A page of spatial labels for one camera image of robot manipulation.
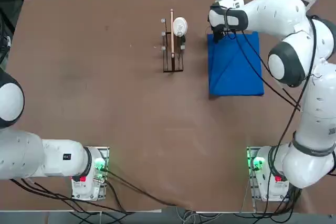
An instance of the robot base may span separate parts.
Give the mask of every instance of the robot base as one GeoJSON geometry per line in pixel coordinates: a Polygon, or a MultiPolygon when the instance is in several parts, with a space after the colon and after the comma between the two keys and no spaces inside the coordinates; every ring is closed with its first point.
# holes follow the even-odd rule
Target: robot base
{"type": "Polygon", "coordinates": [[[71,179],[72,198],[90,201],[103,200],[106,198],[107,174],[98,168],[108,167],[110,148],[88,146],[88,149],[92,156],[91,169],[86,177],[80,178],[79,182],[71,179]]]}
{"type": "MultiPolygon", "coordinates": [[[[268,165],[269,150],[270,146],[247,148],[253,199],[261,199],[262,201],[267,200],[267,186],[270,175],[268,165]]],[[[274,175],[271,174],[268,201],[282,201],[283,198],[286,197],[289,188],[288,180],[285,182],[277,180],[278,178],[275,178],[274,175]]]]}

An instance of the brown table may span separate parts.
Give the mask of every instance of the brown table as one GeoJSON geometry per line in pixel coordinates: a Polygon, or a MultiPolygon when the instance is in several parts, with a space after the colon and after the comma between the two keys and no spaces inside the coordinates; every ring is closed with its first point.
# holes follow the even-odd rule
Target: brown table
{"type": "MultiPolygon", "coordinates": [[[[110,146],[110,169],[163,200],[199,211],[240,211],[246,146],[276,144],[292,108],[267,87],[263,97],[209,99],[206,33],[213,1],[25,0],[7,69],[26,96],[15,127],[110,146]],[[160,19],[171,8],[188,22],[185,70],[163,74],[160,19]]],[[[336,22],[331,3],[318,0],[312,12],[336,22]]],[[[276,42],[260,35],[264,59],[276,42]]],[[[287,141],[297,122],[298,116],[287,141]]],[[[69,178],[38,181],[70,195],[69,178]]],[[[334,183],[326,177],[305,189],[296,210],[336,214],[334,183]]],[[[128,210],[162,207],[115,186],[128,210]]],[[[68,209],[8,181],[1,181],[0,193],[1,210],[68,209]]],[[[104,204],[115,207],[111,194],[104,204]]],[[[243,211],[253,211],[250,191],[243,211]]]]}

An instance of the floor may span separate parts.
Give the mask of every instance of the floor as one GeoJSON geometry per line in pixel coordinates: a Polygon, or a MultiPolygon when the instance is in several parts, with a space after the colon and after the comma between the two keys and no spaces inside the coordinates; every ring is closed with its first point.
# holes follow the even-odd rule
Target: floor
{"type": "MultiPolygon", "coordinates": [[[[283,220],[287,216],[278,217],[278,220],[283,220]]],[[[94,224],[104,224],[112,222],[113,219],[110,217],[103,216],[102,221],[99,222],[99,215],[92,216],[88,220],[94,224]]],[[[25,223],[25,224],[59,224],[59,223],[79,223],[81,220],[77,219],[68,212],[1,212],[0,213],[0,222],[1,224],[16,224],[16,223],[25,223]]],[[[211,221],[212,224],[220,223],[236,223],[236,224],[252,224],[254,219],[243,219],[234,216],[233,214],[223,214],[216,220],[211,221]]],[[[162,213],[145,213],[139,212],[134,215],[128,216],[127,218],[121,221],[122,224],[181,224],[182,221],[179,220],[176,211],[174,208],[167,208],[162,211],[162,213]]],[[[272,223],[271,220],[262,220],[259,224],[272,223]]],[[[320,223],[320,224],[332,224],[336,223],[336,218],[332,216],[319,216],[319,215],[304,215],[304,214],[293,214],[291,219],[287,222],[288,224],[294,223],[320,223]]]]}

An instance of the black cable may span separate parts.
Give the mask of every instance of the black cable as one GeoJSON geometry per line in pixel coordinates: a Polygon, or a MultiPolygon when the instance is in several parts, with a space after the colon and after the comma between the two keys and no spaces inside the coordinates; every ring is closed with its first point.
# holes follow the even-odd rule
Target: black cable
{"type": "Polygon", "coordinates": [[[89,213],[89,212],[86,212],[77,202],[73,202],[74,204],[76,204],[76,206],[81,210],[81,211],[79,211],[79,210],[77,210],[76,208],[74,208],[71,204],[69,204],[69,203],[67,203],[66,202],[66,200],[70,200],[70,201],[72,201],[72,199],[71,198],[68,198],[68,197],[66,197],[66,196],[64,196],[64,195],[62,195],[62,194],[55,194],[55,193],[53,193],[53,192],[51,192],[51,191],[49,191],[48,189],[46,189],[46,188],[44,188],[42,185],[40,185],[39,183],[34,183],[35,185],[37,185],[38,187],[40,187],[40,188],[42,188],[42,190],[41,189],[38,189],[38,188],[36,188],[36,187],[34,187],[34,186],[32,186],[32,185],[30,185],[29,183],[27,183],[27,181],[25,181],[23,178],[21,179],[21,181],[27,186],[27,187],[29,187],[30,189],[32,189],[32,190],[35,190],[35,191],[39,191],[39,192],[41,192],[41,193],[49,193],[49,194],[52,194],[52,195],[54,195],[55,197],[58,197],[61,201],[63,201],[65,204],[67,204],[69,207],[71,207],[74,211],[76,211],[76,212],[82,212],[82,213],[86,213],[86,214],[91,214],[91,213],[89,213]]]}
{"type": "MultiPolygon", "coordinates": [[[[20,184],[18,181],[14,180],[14,179],[10,179],[10,181],[12,181],[14,184],[16,184],[17,186],[21,187],[23,190],[29,192],[29,193],[32,193],[32,194],[36,194],[36,195],[40,195],[40,196],[43,196],[43,197],[46,197],[46,198],[50,198],[50,199],[59,199],[59,197],[56,197],[56,196],[50,196],[48,194],[43,194],[43,193],[40,193],[40,192],[37,192],[37,191],[34,191],[34,190],[31,190],[27,187],[25,187],[24,185],[20,184]]],[[[116,211],[116,212],[120,212],[123,214],[123,212],[117,210],[117,209],[114,209],[114,208],[111,208],[111,207],[107,207],[107,206],[104,206],[104,205],[100,205],[100,204],[95,204],[93,202],[90,202],[90,201],[85,201],[85,200],[81,200],[81,199],[74,199],[74,198],[68,198],[65,196],[66,200],[71,200],[71,201],[76,201],[76,202],[82,202],[82,203],[86,203],[86,204],[89,204],[89,205],[92,205],[92,206],[95,206],[95,207],[101,207],[101,208],[105,208],[105,209],[109,209],[109,210],[112,210],[112,211],[116,211]]]]}
{"type": "MultiPolygon", "coordinates": [[[[42,190],[40,190],[40,189],[38,189],[38,188],[36,188],[36,187],[34,187],[34,186],[31,186],[31,185],[30,185],[29,183],[27,183],[24,179],[21,179],[21,180],[22,180],[22,182],[23,182],[27,187],[29,187],[29,188],[31,188],[31,189],[34,189],[34,190],[36,190],[36,191],[47,192],[47,193],[50,193],[50,194],[52,194],[52,195],[54,195],[54,196],[61,196],[61,197],[67,198],[66,196],[64,196],[64,195],[62,195],[62,194],[55,194],[55,193],[53,193],[52,191],[50,191],[50,190],[46,189],[45,187],[43,187],[42,185],[40,185],[39,183],[34,183],[34,184],[36,184],[37,186],[39,186],[40,188],[42,188],[42,190]]],[[[83,209],[77,202],[73,202],[71,198],[68,198],[68,200],[70,200],[70,201],[72,201],[74,204],[76,204],[82,211],[78,211],[78,210],[75,209],[72,205],[70,205],[69,203],[67,203],[65,200],[62,200],[61,198],[60,198],[60,200],[63,201],[64,203],[66,203],[68,206],[70,206],[74,211],[79,212],[79,213],[86,213],[86,214],[89,215],[89,216],[85,217],[84,219],[82,219],[82,218],[80,218],[79,216],[73,214],[74,216],[76,216],[77,218],[79,218],[79,219],[82,220],[79,224],[81,224],[81,223],[83,223],[83,222],[87,222],[86,220],[87,220],[90,216],[99,214],[99,212],[94,212],[94,213],[86,212],[86,211],[85,211],[85,210],[84,210],[84,209],[83,209]]],[[[113,216],[113,215],[111,215],[111,214],[109,214],[109,213],[106,213],[106,212],[102,212],[102,213],[103,213],[104,215],[107,215],[107,216],[113,218],[113,219],[116,220],[117,222],[119,222],[119,221],[118,221],[118,218],[116,218],[115,216],[113,216]]]]}
{"type": "Polygon", "coordinates": [[[111,171],[109,171],[109,170],[107,170],[107,169],[104,169],[104,168],[103,168],[103,169],[101,169],[101,171],[102,171],[102,172],[107,172],[107,173],[111,174],[112,176],[118,178],[119,180],[121,180],[122,182],[124,182],[125,184],[127,184],[128,186],[130,186],[130,187],[131,187],[132,189],[134,189],[135,191],[137,191],[137,192],[139,192],[139,193],[142,193],[142,194],[146,195],[147,197],[149,197],[149,198],[155,200],[156,202],[159,202],[159,203],[164,204],[164,205],[166,205],[166,206],[172,206],[172,207],[176,207],[176,206],[177,206],[177,205],[175,205],[175,204],[172,204],[172,203],[169,203],[169,202],[160,200],[160,199],[158,199],[158,198],[156,198],[156,197],[150,195],[149,193],[145,192],[144,190],[139,189],[139,188],[136,187],[135,185],[129,183],[129,182],[126,181],[125,179],[121,178],[121,177],[118,176],[117,174],[115,174],[115,173],[113,173],[113,172],[111,172],[111,171]]]}
{"type": "Polygon", "coordinates": [[[95,213],[93,213],[93,214],[90,214],[89,216],[86,216],[86,217],[84,218],[84,220],[81,220],[81,222],[78,223],[78,224],[82,224],[83,222],[86,222],[86,220],[89,219],[92,215],[98,215],[98,214],[99,214],[99,212],[95,212],[95,213]]]}
{"type": "Polygon", "coordinates": [[[82,217],[80,217],[80,216],[78,216],[78,215],[75,215],[73,212],[69,212],[69,214],[71,214],[71,215],[73,215],[73,216],[76,216],[78,219],[81,219],[82,221],[84,221],[84,222],[86,222],[86,223],[94,224],[93,222],[88,221],[87,218],[82,218],[82,217]]]}
{"type": "MultiPolygon", "coordinates": [[[[260,59],[262,65],[265,67],[265,69],[267,70],[267,72],[272,76],[271,71],[269,70],[269,68],[266,66],[264,60],[261,58],[260,54],[257,52],[257,50],[252,46],[252,44],[250,43],[250,41],[247,39],[244,31],[241,31],[241,33],[243,34],[243,37],[245,38],[246,42],[249,44],[250,48],[254,51],[254,53],[258,56],[258,58],[260,59]]],[[[294,102],[296,103],[296,100],[287,92],[286,89],[282,88],[282,90],[286,93],[286,95],[294,102]]]]}
{"type": "Polygon", "coordinates": [[[204,217],[204,218],[215,218],[215,217],[218,216],[218,214],[215,214],[213,216],[207,216],[207,215],[204,215],[204,214],[198,214],[198,215],[201,216],[201,217],[204,217]]]}
{"type": "Polygon", "coordinates": [[[125,215],[125,216],[123,216],[123,217],[121,217],[121,218],[119,218],[119,219],[117,219],[117,220],[115,220],[115,221],[113,221],[113,222],[109,222],[109,223],[106,223],[106,224],[114,224],[114,223],[116,223],[116,222],[120,222],[123,218],[125,218],[125,217],[127,217],[128,215],[125,215]]]}
{"type": "Polygon", "coordinates": [[[122,222],[120,221],[120,219],[118,219],[117,217],[107,213],[107,212],[102,212],[103,215],[107,215],[108,217],[112,218],[113,220],[115,220],[116,222],[118,222],[119,224],[122,224],[122,222]]]}
{"type": "MultiPolygon", "coordinates": [[[[212,8],[225,8],[224,6],[220,6],[220,5],[212,5],[212,8]]],[[[268,84],[268,82],[266,82],[261,75],[257,72],[257,70],[253,67],[253,65],[251,64],[251,62],[248,60],[248,58],[246,57],[245,54],[243,54],[245,59],[247,60],[247,62],[249,63],[249,65],[251,66],[252,70],[254,71],[254,73],[263,81],[263,83],[268,86],[275,94],[277,94],[278,96],[280,96],[282,99],[284,99],[286,102],[288,102],[290,105],[292,105],[294,108],[296,108],[297,110],[299,110],[299,107],[295,104],[293,104],[291,101],[289,101],[287,98],[285,98],[282,94],[280,94],[278,91],[276,91],[270,84],[268,84]]]]}
{"type": "MultiPolygon", "coordinates": [[[[311,76],[311,72],[312,72],[312,68],[313,68],[314,60],[315,60],[315,54],[316,54],[316,44],[317,44],[317,43],[316,43],[316,40],[317,40],[317,38],[316,38],[316,28],[315,28],[315,24],[314,24],[312,18],[311,18],[311,17],[308,17],[308,20],[309,20],[309,22],[310,22],[310,24],[311,24],[311,27],[312,27],[312,30],[313,30],[313,52],[312,52],[312,58],[311,58],[311,62],[310,62],[309,71],[308,71],[308,74],[307,74],[307,79],[306,79],[306,81],[305,81],[305,83],[304,83],[304,85],[303,85],[302,91],[301,91],[301,93],[300,93],[300,96],[299,96],[299,99],[298,99],[296,105],[298,105],[298,104],[300,103],[300,101],[301,101],[301,99],[302,99],[302,96],[303,96],[303,93],[305,92],[306,87],[307,87],[307,85],[308,85],[308,81],[309,81],[309,78],[310,78],[310,76],[311,76]]],[[[292,122],[292,120],[293,120],[293,118],[294,118],[295,113],[296,113],[296,109],[293,109],[293,112],[292,112],[292,114],[291,114],[291,116],[290,116],[290,118],[289,118],[289,121],[288,121],[288,123],[287,123],[287,125],[286,125],[286,128],[285,128],[285,130],[283,131],[283,133],[282,133],[282,135],[281,135],[281,138],[280,138],[280,140],[279,140],[279,142],[278,142],[278,144],[277,144],[277,147],[276,147],[276,149],[275,149],[274,157],[273,157],[273,159],[272,159],[272,160],[273,160],[273,163],[274,163],[274,160],[275,160],[276,155],[277,155],[277,153],[278,153],[280,144],[281,144],[282,140],[284,139],[284,137],[285,137],[285,135],[286,135],[286,133],[287,133],[287,131],[288,131],[288,129],[289,129],[289,126],[290,126],[290,124],[291,124],[291,122],[292,122]]],[[[269,174],[269,177],[268,177],[267,195],[269,195],[269,184],[270,184],[270,180],[271,180],[271,173],[269,174]]],[[[266,214],[266,212],[267,212],[267,207],[268,207],[268,197],[267,197],[267,200],[266,200],[266,206],[265,206],[265,210],[264,210],[263,215],[266,214]]]]}
{"type": "Polygon", "coordinates": [[[327,174],[329,176],[336,177],[336,174],[333,174],[334,170],[336,169],[336,155],[335,155],[335,151],[332,152],[332,157],[333,157],[333,160],[334,160],[334,166],[333,166],[333,168],[327,174]]]}
{"type": "Polygon", "coordinates": [[[288,102],[289,104],[291,104],[291,105],[294,107],[295,110],[299,110],[299,109],[298,109],[298,104],[296,104],[296,105],[293,104],[291,101],[289,101],[287,98],[285,98],[282,94],[280,94],[278,91],[276,91],[270,84],[268,84],[268,82],[265,81],[263,77],[261,77],[261,75],[260,75],[260,74],[257,72],[257,70],[253,67],[253,65],[252,65],[252,63],[250,62],[250,60],[247,58],[247,56],[246,56],[246,54],[244,53],[244,51],[243,51],[243,49],[242,49],[240,43],[238,42],[238,39],[236,39],[236,41],[237,41],[237,44],[238,44],[239,48],[241,49],[241,51],[242,51],[242,53],[243,53],[243,55],[244,55],[244,57],[245,57],[247,63],[251,66],[253,72],[254,72],[254,73],[255,73],[255,74],[256,74],[256,75],[263,81],[263,83],[264,83],[267,87],[269,87],[275,94],[277,94],[278,96],[280,96],[281,98],[283,98],[286,102],[288,102]]]}
{"type": "Polygon", "coordinates": [[[120,208],[120,210],[123,212],[123,213],[127,213],[127,211],[121,206],[121,203],[119,201],[119,198],[118,198],[118,195],[117,195],[117,192],[115,191],[114,187],[112,186],[112,184],[106,180],[106,184],[111,188],[113,194],[114,194],[114,198],[115,198],[115,201],[117,202],[117,205],[118,207],[120,208]]]}
{"type": "MultiPolygon", "coordinates": [[[[37,186],[41,187],[43,190],[40,190],[34,186],[31,186],[29,183],[27,183],[23,178],[21,179],[21,181],[29,188],[33,189],[33,190],[36,190],[36,191],[40,191],[40,192],[46,192],[46,193],[50,193],[56,197],[58,197],[59,195],[57,194],[54,194],[53,192],[49,191],[48,189],[44,188],[43,186],[41,186],[40,184],[36,183],[37,186]]],[[[88,214],[89,216],[87,216],[86,218],[81,218],[79,217],[78,215],[75,215],[74,213],[72,212],[69,212],[70,214],[76,216],[77,218],[81,219],[81,222],[80,223],[83,223],[83,222],[86,222],[86,223],[89,223],[89,224],[92,224],[92,222],[88,221],[87,219],[92,216],[92,215],[96,215],[97,213],[89,213],[89,212],[86,212],[80,205],[78,205],[76,202],[73,202],[75,203],[82,211],[79,211],[77,210],[76,208],[74,208],[71,204],[67,203],[65,200],[61,199],[60,197],[58,197],[62,202],[64,202],[65,204],[67,204],[69,207],[71,207],[74,211],[76,212],[80,212],[80,213],[86,213],[88,214]]]]}

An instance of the green light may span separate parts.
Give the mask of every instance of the green light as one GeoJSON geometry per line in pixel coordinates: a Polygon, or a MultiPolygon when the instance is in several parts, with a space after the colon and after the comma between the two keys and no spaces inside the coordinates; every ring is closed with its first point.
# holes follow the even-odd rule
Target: green light
{"type": "Polygon", "coordinates": [[[261,170],[265,159],[263,157],[255,157],[253,160],[253,166],[255,170],[261,170]]]}

